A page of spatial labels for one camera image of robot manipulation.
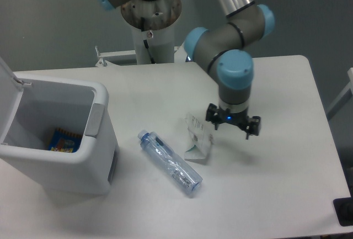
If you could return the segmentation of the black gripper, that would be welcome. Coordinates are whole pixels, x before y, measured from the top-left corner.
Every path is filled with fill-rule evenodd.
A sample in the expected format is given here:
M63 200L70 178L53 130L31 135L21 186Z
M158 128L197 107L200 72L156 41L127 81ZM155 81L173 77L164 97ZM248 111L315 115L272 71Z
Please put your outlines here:
M258 136L261 129L261 117L249 117L248 107L239 112L232 112L228 108L217 108L216 105L210 103L206 111L205 120L211 122L215 130L218 130L218 127L223 123L237 126L246 133L245 138L247 140L250 136Z

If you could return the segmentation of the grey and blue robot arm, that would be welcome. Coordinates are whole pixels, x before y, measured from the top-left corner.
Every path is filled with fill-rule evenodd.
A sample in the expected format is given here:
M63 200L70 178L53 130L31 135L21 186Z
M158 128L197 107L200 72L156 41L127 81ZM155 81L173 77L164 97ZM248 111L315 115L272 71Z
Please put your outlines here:
M98 0L107 10L119 8L130 26L138 64L174 61L174 25L181 0ZM217 84L218 104L210 104L206 120L218 127L227 123L247 135L258 135L261 118L249 116L254 77L252 57L244 48L270 34L273 12L254 0L219 0L226 24L215 30L193 29L184 50Z

